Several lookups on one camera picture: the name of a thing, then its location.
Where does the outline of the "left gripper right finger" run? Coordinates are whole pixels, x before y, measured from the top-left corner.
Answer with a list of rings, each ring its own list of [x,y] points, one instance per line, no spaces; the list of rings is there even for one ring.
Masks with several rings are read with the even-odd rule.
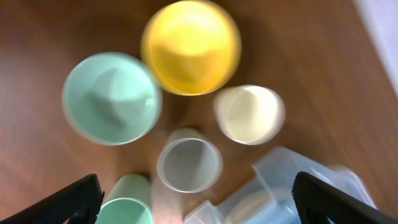
[[[292,196],[302,224],[397,224],[395,218],[307,172],[296,175]]]

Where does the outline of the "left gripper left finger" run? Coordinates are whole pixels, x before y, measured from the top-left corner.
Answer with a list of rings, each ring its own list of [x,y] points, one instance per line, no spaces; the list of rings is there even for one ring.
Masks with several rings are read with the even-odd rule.
[[[21,212],[2,220],[1,224],[95,224],[103,199],[104,192],[97,175],[89,174]]]

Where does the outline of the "cream large bowl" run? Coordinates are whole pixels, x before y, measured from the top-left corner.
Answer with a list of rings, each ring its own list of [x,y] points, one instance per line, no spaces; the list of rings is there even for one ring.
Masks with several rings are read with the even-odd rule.
[[[273,193],[266,190],[258,190],[238,202],[225,218],[225,223],[267,222],[273,216],[277,207],[276,197]]]

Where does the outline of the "mint green small bowl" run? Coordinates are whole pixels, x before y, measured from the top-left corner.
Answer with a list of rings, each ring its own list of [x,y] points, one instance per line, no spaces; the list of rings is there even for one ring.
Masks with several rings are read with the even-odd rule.
[[[89,141],[118,146],[138,140],[158,122],[162,91],[139,59],[101,52],[66,77],[62,109],[69,125]]]

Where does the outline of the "cream white cup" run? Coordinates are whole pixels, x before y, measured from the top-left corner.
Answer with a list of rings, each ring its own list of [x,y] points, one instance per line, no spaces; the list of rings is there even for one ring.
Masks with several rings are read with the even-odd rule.
[[[286,116],[282,98],[274,90],[257,85],[221,90],[213,108],[221,132],[245,145],[270,141],[282,129]]]

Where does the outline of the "grey cup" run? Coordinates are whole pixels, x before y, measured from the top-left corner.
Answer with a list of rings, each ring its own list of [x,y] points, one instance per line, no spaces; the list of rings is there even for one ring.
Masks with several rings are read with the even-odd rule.
[[[181,193],[209,189],[222,170],[223,158],[218,148],[192,128],[173,131],[157,160],[160,180]]]

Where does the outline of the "yellow small bowl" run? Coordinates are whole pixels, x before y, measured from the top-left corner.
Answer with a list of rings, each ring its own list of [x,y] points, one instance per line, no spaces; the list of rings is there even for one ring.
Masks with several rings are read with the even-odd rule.
[[[211,1],[178,1],[157,11],[141,38],[141,58],[160,86],[183,96],[205,95],[226,84],[242,52],[238,26]]]

